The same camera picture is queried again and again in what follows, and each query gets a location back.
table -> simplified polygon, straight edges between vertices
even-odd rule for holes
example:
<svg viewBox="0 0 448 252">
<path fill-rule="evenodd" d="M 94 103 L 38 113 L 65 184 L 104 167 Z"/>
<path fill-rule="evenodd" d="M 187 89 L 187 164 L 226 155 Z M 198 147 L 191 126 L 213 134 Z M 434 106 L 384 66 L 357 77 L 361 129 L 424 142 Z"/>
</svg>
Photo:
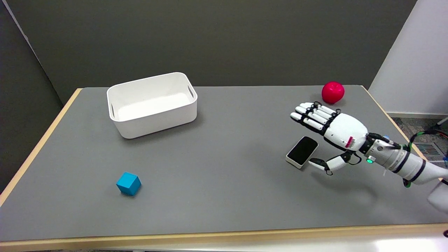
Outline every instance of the table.
<svg viewBox="0 0 448 252">
<path fill-rule="evenodd" d="M 436 181 L 406 189 L 365 162 L 329 177 L 284 161 L 304 135 L 314 156 L 339 153 L 289 119 L 321 88 L 197 87 L 194 122 L 131 140 L 108 118 L 106 88 L 77 90 L 1 195 L 1 250 L 441 235 L 446 215 L 426 202 Z M 337 107 L 406 141 L 361 86 Z M 115 186 L 124 171 L 142 181 L 134 198 Z"/>
</svg>

robotic hand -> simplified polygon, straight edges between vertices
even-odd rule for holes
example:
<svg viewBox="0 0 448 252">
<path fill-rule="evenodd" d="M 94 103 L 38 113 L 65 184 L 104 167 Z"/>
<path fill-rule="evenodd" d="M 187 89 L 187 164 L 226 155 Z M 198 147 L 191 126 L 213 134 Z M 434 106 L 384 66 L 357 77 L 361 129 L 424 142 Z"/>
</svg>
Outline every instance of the robotic hand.
<svg viewBox="0 0 448 252">
<path fill-rule="evenodd" d="M 312 166 L 332 175 L 333 171 L 349 163 L 352 155 L 359 157 L 356 154 L 359 151 L 367 157 L 369 163 L 376 162 L 401 176 L 406 187 L 411 183 L 421 185 L 443 178 L 429 195 L 428 201 L 439 211 L 448 213 L 448 169 L 426 162 L 412 154 L 407 146 L 394 143 L 379 134 L 369 133 L 354 117 L 341 113 L 340 109 L 335 111 L 322 106 L 317 101 L 300 104 L 296 107 L 296 113 L 291 113 L 290 116 L 309 130 L 321 134 L 332 146 L 344 151 L 327 161 L 311 158 L 309 163 Z"/>
</svg>

floor vent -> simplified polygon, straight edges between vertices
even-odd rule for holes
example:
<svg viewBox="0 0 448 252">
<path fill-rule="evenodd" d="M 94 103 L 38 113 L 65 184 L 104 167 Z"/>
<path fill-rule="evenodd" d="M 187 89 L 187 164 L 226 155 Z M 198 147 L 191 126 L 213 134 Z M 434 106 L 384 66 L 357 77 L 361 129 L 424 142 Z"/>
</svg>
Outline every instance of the floor vent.
<svg viewBox="0 0 448 252">
<path fill-rule="evenodd" d="M 414 142 L 415 146 L 423 153 L 423 155 L 430 162 L 443 162 L 445 157 L 444 153 L 437 147 L 437 145 L 433 142 Z"/>
</svg>

blue cube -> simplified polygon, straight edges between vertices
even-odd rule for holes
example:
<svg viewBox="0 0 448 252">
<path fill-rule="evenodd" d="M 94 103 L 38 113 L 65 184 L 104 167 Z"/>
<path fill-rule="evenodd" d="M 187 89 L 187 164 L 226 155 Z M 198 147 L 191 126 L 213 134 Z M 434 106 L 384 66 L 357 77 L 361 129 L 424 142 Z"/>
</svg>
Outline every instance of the blue cube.
<svg viewBox="0 0 448 252">
<path fill-rule="evenodd" d="M 134 196 L 137 193 L 141 185 L 142 183 L 140 183 L 138 176 L 129 172 L 123 173 L 116 183 L 116 186 L 118 186 L 122 193 L 131 196 Z"/>
</svg>

phone screen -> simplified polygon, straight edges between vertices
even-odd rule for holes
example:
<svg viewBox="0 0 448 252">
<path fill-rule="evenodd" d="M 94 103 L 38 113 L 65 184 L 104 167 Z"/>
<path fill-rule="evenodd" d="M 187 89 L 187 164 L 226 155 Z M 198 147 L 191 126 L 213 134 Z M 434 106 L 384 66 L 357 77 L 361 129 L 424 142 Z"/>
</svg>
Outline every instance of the phone screen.
<svg viewBox="0 0 448 252">
<path fill-rule="evenodd" d="M 294 148 L 288 153 L 288 157 L 299 165 L 303 165 L 305 161 L 313 154 L 317 148 L 317 142 L 304 136 Z"/>
</svg>

